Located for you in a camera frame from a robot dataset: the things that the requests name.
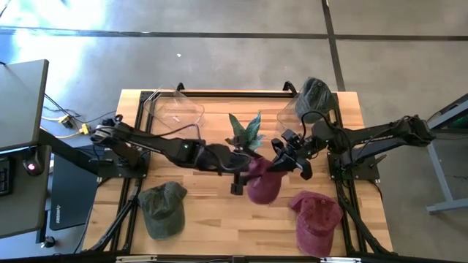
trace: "red cap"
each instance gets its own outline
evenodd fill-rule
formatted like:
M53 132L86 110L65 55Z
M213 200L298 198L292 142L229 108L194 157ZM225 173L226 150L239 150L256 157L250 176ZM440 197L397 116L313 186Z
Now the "red cap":
M270 204L279 194L281 179L286 172L266 172L273 163L263 157L254 159L249 165L248 175L261 175L247 182L247 194L252 202Z
M334 229L343 216L339 205L323 194L302 191L290 201L290 207L298 213L299 249L311 256L329 256Z

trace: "concrete floor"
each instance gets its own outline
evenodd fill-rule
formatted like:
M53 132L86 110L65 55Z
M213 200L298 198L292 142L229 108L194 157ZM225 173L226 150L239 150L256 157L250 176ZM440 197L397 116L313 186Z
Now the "concrete floor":
M328 2L336 34L468 35L465 0ZM40 4L12 0L0 25L136 32L327 32L319 0L42 0ZM0 61L48 59L46 92L85 119L114 110L122 88L184 82L192 89L277 90L285 80L300 87L308 76L323 79L332 90L338 88L327 39L51 37L44 31L24 31L0 35L0 43ZM339 40L337 49L345 88L358 92L367 126L403 115L427 118L468 91L465 41ZM54 123L42 125L55 134L68 133ZM88 138L67 142L85 145ZM441 159L466 155L468 140L456 144L463 147L454 153L446 151L450 143L437 143L444 152ZM438 216L426 212L426 205L443 200L427 151L392 150L379 169L395 252L467 262L468 210ZM454 196L468 197L468 180L450 177L448 181ZM33 234L0 240L0 259L71 253L81 229L53 233L59 245L51 249L35 245Z

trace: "green plant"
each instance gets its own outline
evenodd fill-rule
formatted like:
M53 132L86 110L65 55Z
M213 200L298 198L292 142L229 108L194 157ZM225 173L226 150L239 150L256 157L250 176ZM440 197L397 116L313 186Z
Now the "green plant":
M239 120L229 113L229 120L233 126L234 138L227 138L226 142L236 148L255 150L260 147L262 145L261 139L265 137L265 135L257 134L260 130L260 119L261 113L259 112L257 117L251 120L249 125L244 128Z

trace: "wooden table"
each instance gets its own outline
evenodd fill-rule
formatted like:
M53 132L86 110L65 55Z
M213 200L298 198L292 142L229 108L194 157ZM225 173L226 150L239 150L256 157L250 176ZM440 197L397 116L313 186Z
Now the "wooden table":
M124 122L135 123L140 90L123 90L117 113ZM363 119L355 92L338 92L341 117L349 129L363 128ZM228 113L237 116L246 125L258 111L262 112L259 134L265 134L263 146L258 152L267 159L274 157L270 140L280 138L276 130L276 114L290 99L274 98L191 98L205 107L205 123L201 129L203 139L225 143L233 132ZM152 132L160 123L154 122ZM151 154L148 177L142 190L158 186L167 181L182 184L188 194L184 199L186 225L182 233L169 240L152 240L146 231L141 209L138 209L133 236L132 254L193 254L193 255L302 255L296 246L296 214L287 207L288 201L302 190L318 192L336 199L336 189L328 174L326 150L312 160L314 176L303 180L300 172L289 173L283 178L282 188L276 201L270 205L256 205L243 196L230 194L233 176L225 174L183 169L171 164L164 156ZM122 179L111 179L101 186L96 194L94 206L83 248L94 245L104 234L116 216ZM356 181L355 187L361 218L380 243L391 251L390 235L380 195L375 186L367 181ZM355 225L350 223L352 242L358 247ZM122 224L120 245L123 243L127 222ZM341 224L335 230L332 256L345 255Z

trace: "green cap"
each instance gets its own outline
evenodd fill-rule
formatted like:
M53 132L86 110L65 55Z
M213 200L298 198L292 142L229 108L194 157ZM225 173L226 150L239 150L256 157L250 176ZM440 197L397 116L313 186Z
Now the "green cap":
M151 238L161 240L182 231L185 224L182 199L186 194L187 190L177 182L167 182L138 194Z

